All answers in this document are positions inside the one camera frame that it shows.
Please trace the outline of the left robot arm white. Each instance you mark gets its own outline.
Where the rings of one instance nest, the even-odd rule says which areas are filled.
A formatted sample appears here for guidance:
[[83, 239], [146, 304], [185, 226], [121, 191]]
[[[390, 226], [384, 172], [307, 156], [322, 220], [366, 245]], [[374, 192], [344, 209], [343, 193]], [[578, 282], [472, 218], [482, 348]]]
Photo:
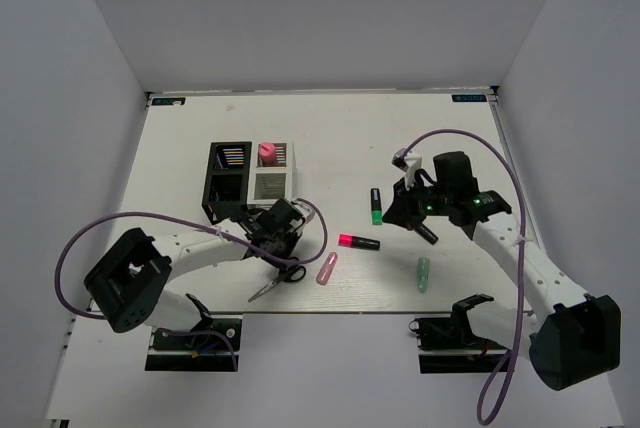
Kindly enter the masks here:
[[206, 307], [193, 295], [166, 285], [205, 267], [260, 258], [284, 273], [305, 225], [314, 218], [304, 203], [280, 199], [269, 209], [242, 209], [198, 228], [154, 238], [140, 228], [124, 232], [84, 279], [110, 327], [126, 333], [140, 325], [176, 331], [188, 346], [211, 335]]

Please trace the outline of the black handled scissors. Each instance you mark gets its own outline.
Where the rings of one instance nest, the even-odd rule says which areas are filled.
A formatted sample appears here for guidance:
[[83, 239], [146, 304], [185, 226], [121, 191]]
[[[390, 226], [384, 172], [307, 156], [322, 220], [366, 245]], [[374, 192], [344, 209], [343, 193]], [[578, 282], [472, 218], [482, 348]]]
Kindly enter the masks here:
[[280, 272], [272, 281], [253, 294], [248, 302], [252, 303], [282, 283], [297, 283], [306, 276], [306, 268], [302, 265], [291, 266]]

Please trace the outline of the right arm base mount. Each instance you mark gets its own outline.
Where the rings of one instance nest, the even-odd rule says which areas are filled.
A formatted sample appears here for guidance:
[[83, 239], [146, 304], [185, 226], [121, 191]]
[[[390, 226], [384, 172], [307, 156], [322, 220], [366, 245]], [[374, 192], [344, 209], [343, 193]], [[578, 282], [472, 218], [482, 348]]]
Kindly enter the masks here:
[[421, 315], [409, 324], [418, 347], [421, 374], [491, 373], [509, 350], [472, 333], [468, 312], [493, 302], [475, 294], [454, 303], [448, 314]]

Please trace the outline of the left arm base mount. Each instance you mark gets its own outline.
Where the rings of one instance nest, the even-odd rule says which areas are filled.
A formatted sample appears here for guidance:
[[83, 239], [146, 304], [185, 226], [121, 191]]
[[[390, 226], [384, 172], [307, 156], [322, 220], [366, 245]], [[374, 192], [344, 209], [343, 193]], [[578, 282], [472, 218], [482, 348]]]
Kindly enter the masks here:
[[212, 319], [207, 331], [223, 335], [229, 343], [215, 335], [176, 337], [151, 331], [145, 361], [148, 372], [232, 373], [240, 361], [243, 317], [225, 315]]

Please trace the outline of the pink capped clear tube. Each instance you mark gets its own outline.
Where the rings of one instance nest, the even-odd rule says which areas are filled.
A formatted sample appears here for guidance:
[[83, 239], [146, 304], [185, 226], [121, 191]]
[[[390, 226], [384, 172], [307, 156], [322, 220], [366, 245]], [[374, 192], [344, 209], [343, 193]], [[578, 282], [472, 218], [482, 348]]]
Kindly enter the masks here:
[[262, 167], [274, 166], [277, 163], [276, 146], [271, 142], [263, 142], [258, 146], [258, 158]]

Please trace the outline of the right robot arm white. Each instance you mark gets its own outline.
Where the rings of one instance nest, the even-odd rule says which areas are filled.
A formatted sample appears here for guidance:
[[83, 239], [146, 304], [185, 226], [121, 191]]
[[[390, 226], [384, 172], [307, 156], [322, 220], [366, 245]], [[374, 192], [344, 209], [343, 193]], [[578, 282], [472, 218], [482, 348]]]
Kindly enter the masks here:
[[608, 295], [595, 297], [572, 281], [520, 233], [511, 206], [497, 192], [482, 191], [469, 157], [461, 152], [433, 159], [429, 183], [422, 158], [399, 150], [392, 163], [403, 172], [382, 220], [419, 228], [429, 216], [443, 216], [484, 250], [517, 287], [531, 312], [517, 312], [492, 296], [475, 294], [455, 302], [448, 317], [419, 322], [429, 350], [477, 347], [488, 340], [504, 348], [518, 337], [518, 354], [528, 359], [549, 388], [560, 391], [616, 369], [620, 364], [621, 311]]

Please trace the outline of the green black highlighter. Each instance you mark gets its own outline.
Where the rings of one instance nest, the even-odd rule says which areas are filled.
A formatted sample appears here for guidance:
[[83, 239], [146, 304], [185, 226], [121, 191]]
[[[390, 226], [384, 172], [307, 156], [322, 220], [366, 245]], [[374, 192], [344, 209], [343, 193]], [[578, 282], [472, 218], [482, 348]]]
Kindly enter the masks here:
[[370, 189], [371, 221], [374, 226], [383, 224], [381, 192], [378, 188]]

